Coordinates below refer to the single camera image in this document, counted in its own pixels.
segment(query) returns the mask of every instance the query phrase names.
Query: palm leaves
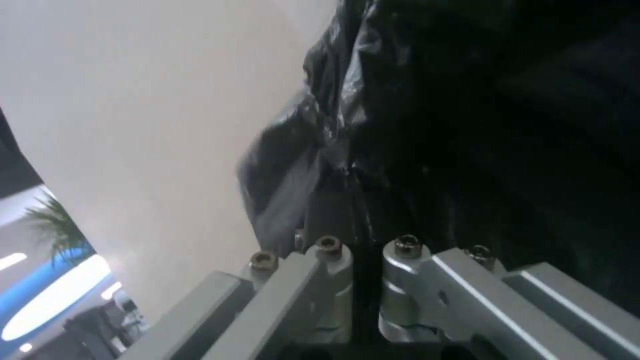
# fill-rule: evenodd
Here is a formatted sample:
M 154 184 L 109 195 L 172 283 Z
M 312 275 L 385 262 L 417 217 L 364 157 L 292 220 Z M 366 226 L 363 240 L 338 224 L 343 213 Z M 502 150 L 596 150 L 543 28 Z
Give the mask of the palm leaves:
M 51 244 L 52 265 L 58 255 L 64 261 L 76 265 L 95 254 L 95 250 L 62 204 L 51 194 L 44 195 L 44 200 L 38 199 L 43 208 L 27 209 L 27 219 L 33 221 L 42 241 Z

